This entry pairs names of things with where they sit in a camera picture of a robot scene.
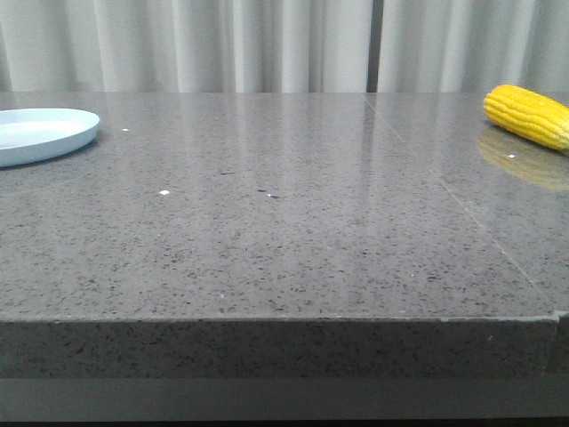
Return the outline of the light blue round plate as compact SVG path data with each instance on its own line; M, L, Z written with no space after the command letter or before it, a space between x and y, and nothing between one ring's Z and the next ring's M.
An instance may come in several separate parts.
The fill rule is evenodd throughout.
M100 117L81 109L8 109L1 112L1 166L27 165L67 155L92 142Z

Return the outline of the grey pleated curtain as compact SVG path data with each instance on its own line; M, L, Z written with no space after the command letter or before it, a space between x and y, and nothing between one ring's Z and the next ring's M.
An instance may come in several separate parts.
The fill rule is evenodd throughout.
M5 91L568 88L565 1L4 1Z

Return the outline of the yellow corn cob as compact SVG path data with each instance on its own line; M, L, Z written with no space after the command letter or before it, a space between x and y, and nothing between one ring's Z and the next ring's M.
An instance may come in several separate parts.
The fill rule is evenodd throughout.
M495 125L557 151L568 150L568 107L518 85L498 85L484 98L483 109Z

